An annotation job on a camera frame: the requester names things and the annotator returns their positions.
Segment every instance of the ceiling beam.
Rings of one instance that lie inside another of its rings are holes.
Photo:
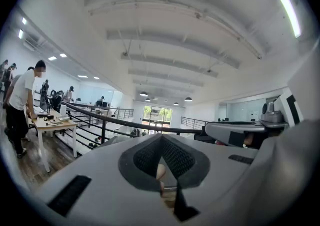
[[[146,72],[144,70],[129,69],[128,73],[129,73],[129,75],[146,76]],[[196,85],[196,86],[200,86],[200,87],[202,87],[204,85],[204,83],[200,82],[200,81],[193,81],[193,80],[186,79],[184,77],[173,76],[173,75],[170,75],[168,77],[167,74],[161,74],[161,73],[155,73],[155,72],[148,72],[147,76],[152,77],[152,78],[168,80],[168,81],[175,81],[175,82],[184,83],[184,84]]]
[[[183,92],[189,92],[189,93],[194,93],[195,92],[194,89],[180,88],[180,87],[177,87],[177,86],[153,83],[153,82],[149,82],[149,81],[140,82],[139,80],[136,80],[136,79],[133,80],[133,83],[134,84],[138,84],[138,85],[145,85],[145,86],[151,86],[151,87],[156,87],[156,88],[162,88],[162,89],[181,90]]]
[[[157,34],[147,35],[146,33],[141,35],[138,39],[136,33],[131,31],[122,31],[121,35],[122,35],[122,38],[125,40],[157,42],[157,43],[169,44],[169,45],[185,48],[188,50],[192,50],[192,51],[204,54],[208,57],[220,60],[236,69],[238,69],[240,66],[239,61],[237,61],[236,59],[230,58],[228,56],[224,58],[224,55],[225,55],[224,53],[216,54],[210,48],[205,47],[202,44],[198,44],[196,42],[190,43],[190,40],[187,40],[184,43],[182,43],[180,40],[178,40],[177,38],[174,38],[173,36],[157,35]],[[108,31],[108,40],[119,40],[118,32]]]
[[[116,5],[129,4],[130,0],[112,0]],[[166,0],[135,0],[135,2],[158,2],[164,5]],[[236,40],[243,42],[244,45],[249,46],[251,52],[257,57],[262,58],[265,53],[264,49],[259,41],[246,29],[242,23],[237,21],[228,12],[221,8],[214,6],[206,2],[205,0],[172,0],[174,3],[166,2],[167,5],[172,4],[175,8],[182,10],[193,10],[195,12],[205,13],[206,18],[210,18],[219,26],[223,26],[224,30],[228,32]],[[108,9],[106,0],[89,0],[86,5],[86,9],[90,14],[95,14],[98,11],[105,11]]]
[[[204,75],[215,77],[215,78],[218,76],[217,72],[211,71],[208,73],[206,68],[201,68],[201,67],[199,68],[198,66],[194,66],[182,61],[177,61],[177,60],[173,61],[172,59],[153,57],[153,56],[146,56],[145,58],[143,58],[142,55],[140,54],[130,54],[130,58],[128,56],[121,55],[121,59],[122,60],[131,59],[133,61],[149,62],[154,64],[186,69],[186,70],[190,70],[200,74],[203,73]]]

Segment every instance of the sneaker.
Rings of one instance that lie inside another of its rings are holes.
[[[17,154],[16,156],[17,156],[18,158],[22,158],[26,153],[27,153],[27,149],[26,149],[26,148],[23,148],[22,153],[21,153],[21,154]]]

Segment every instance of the table leg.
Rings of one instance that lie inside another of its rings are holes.
[[[50,172],[48,161],[47,161],[47,156],[45,153],[44,142],[42,140],[42,131],[39,131],[39,130],[38,130],[38,139],[39,139],[39,146],[40,146],[40,151],[41,151],[41,160],[44,163],[45,170],[47,172]]]
[[[76,129],[77,129],[77,127],[74,127],[72,129],[72,146],[73,146],[73,156],[74,157],[77,157]]]

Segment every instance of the white t-shirt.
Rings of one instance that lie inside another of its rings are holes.
[[[19,77],[14,85],[9,103],[15,109],[23,110],[28,99],[28,90],[32,90],[35,82],[35,72],[33,70],[26,71]]]

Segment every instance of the mesh panel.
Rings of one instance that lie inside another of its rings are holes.
[[[141,171],[149,174],[150,176],[156,177],[161,153],[161,142],[160,140],[156,140],[143,149],[137,151],[133,156],[133,162]]]
[[[163,141],[162,156],[176,179],[195,164],[191,154],[168,140]]]

